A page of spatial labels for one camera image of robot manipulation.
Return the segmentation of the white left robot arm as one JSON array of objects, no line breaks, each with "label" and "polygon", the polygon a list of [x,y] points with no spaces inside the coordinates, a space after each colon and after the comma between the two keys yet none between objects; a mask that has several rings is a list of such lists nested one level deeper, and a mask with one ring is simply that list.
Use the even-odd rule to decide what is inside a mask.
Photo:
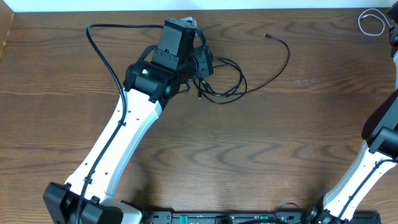
[{"label": "white left robot arm", "polygon": [[145,49],[117,82],[119,101],[95,145],[64,184],[50,183],[43,200],[54,223],[140,223],[142,212],[114,197],[142,137],[181,85],[211,75],[212,54],[192,17],[170,18],[160,41]]}]

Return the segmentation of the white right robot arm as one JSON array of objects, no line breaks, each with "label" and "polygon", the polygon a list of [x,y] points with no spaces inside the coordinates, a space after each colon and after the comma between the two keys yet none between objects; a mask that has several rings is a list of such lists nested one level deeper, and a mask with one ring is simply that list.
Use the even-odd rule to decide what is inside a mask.
[{"label": "white right robot arm", "polygon": [[368,118],[359,154],[304,223],[380,223],[378,213],[355,210],[375,183],[397,165],[397,90]]}]

